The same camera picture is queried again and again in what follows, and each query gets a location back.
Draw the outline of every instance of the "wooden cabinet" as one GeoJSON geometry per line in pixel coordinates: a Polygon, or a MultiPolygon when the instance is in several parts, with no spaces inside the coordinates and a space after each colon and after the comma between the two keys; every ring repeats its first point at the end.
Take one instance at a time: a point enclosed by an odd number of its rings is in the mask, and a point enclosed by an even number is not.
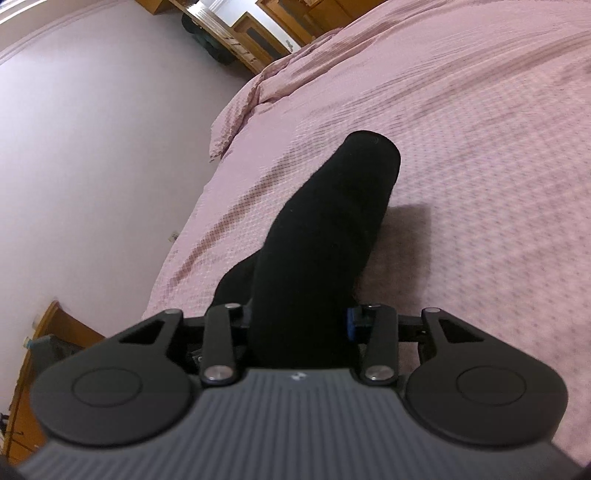
{"type": "Polygon", "coordinates": [[[152,15],[159,14],[168,10],[173,5],[168,0],[136,0],[142,7],[144,7],[152,15]]]}
{"type": "MultiPolygon", "coordinates": [[[[54,334],[61,340],[84,348],[90,347],[104,338],[100,333],[64,312],[56,301],[52,302],[41,318],[35,329],[33,340],[49,334],[54,334]]],[[[14,390],[2,448],[2,454],[13,465],[25,460],[46,442],[45,435],[29,404],[29,392],[34,379],[31,354],[27,352],[14,390]]]]}
{"type": "Polygon", "coordinates": [[[284,45],[249,12],[232,26],[234,37],[265,66],[290,54],[284,45]]]}
{"type": "Polygon", "coordinates": [[[384,0],[257,0],[300,46],[322,34],[345,27],[384,0]]]}
{"type": "Polygon", "coordinates": [[[232,29],[199,0],[170,1],[181,12],[187,14],[196,25],[231,51],[250,71],[260,73],[265,68],[265,64],[234,37],[232,29]]]}

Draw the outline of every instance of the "bedroom floor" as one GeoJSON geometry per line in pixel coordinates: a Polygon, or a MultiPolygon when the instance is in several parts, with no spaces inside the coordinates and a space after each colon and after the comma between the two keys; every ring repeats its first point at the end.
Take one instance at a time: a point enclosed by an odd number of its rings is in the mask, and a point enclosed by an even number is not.
{"type": "Polygon", "coordinates": [[[139,321],[216,168],[210,125],[250,78],[176,10],[100,4],[0,56],[0,410],[53,298],[105,335],[139,321]]]}

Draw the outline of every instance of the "round black pad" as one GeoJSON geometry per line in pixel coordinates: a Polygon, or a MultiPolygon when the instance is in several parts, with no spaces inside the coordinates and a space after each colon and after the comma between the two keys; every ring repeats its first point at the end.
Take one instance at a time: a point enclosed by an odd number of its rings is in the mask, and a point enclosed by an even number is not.
{"type": "Polygon", "coordinates": [[[97,345],[36,380],[31,406],[49,436],[82,446],[141,442],[180,420],[191,403],[185,372],[143,345],[97,345]]]}
{"type": "Polygon", "coordinates": [[[483,405],[508,405],[525,393],[525,381],[506,368],[475,367],[457,378],[460,393],[483,405]]]}

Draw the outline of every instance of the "bed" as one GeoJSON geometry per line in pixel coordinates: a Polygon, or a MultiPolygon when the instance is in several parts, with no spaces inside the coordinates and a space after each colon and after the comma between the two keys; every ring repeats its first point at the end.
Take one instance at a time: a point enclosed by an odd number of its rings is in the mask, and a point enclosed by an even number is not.
{"type": "Polygon", "coordinates": [[[439,306],[548,363],[554,438],[591,460],[591,4],[390,0],[252,79],[212,127],[221,158],[146,316],[203,314],[348,133],[402,156],[360,301],[439,306]]]}

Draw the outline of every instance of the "device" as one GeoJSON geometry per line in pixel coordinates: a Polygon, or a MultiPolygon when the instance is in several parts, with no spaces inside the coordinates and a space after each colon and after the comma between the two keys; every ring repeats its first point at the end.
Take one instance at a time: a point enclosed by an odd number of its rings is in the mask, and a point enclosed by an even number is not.
{"type": "Polygon", "coordinates": [[[26,480],[566,480],[558,373],[441,309],[348,310],[356,370],[250,368],[249,305],[165,310],[49,367],[26,480]],[[420,366],[399,373],[399,342],[420,366]]]}

